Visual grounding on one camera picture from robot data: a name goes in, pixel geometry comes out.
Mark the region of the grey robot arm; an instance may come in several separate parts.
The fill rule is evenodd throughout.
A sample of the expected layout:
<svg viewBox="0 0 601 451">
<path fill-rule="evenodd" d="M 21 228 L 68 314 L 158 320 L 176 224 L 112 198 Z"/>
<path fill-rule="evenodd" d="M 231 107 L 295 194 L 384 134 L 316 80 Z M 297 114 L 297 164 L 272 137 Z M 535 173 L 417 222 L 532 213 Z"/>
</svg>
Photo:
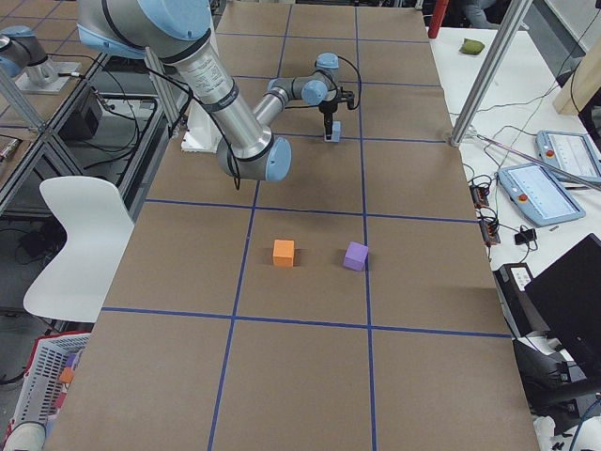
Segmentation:
<svg viewBox="0 0 601 451">
<path fill-rule="evenodd" d="M 1 69 L 23 93 L 57 95 L 80 67 L 79 62 L 52 60 L 27 26 L 1 30 Z"/>
<path fill-rule="evenodd" d="M 353 109 L 353 92 L 339 84 L 340 58 L 323 53 L 308 76 L 277 78 L 260 103 L 249 107 L 210 43 L 207 1 L 82 1 L 78 7 L 81 42 L 99 52 L 143 59 L 153 52 L 174 67 L 189 96 L 222 135 L 217 148 L 222 170 L 236 180 L 276 182 L 290 169 L 289 142 L 275 136 L 271 122 L 291 101 L 304 101 L 324 117 L 326 139 L 334 140 L 334 113 L 339 104 Z"/>
</svg>

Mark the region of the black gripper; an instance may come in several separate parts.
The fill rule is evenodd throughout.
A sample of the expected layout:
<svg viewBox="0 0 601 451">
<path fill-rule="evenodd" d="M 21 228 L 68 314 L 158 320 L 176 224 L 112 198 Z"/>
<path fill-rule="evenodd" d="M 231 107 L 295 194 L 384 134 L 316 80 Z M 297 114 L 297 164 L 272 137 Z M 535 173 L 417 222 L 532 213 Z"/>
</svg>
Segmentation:
<svg viewBox="0 0 601 451">
<path fill-rule="evenodd" d="M 342 103 L 348 110 L 353 108 L 353 92 L 338 87 L 328 92 L 327 97 L 318 105 L 319 112 L 323 115 L 323 139 L 332 139 L 333 133 L 333 115 L 338 110 L 338 105 Z"/>
</svg>

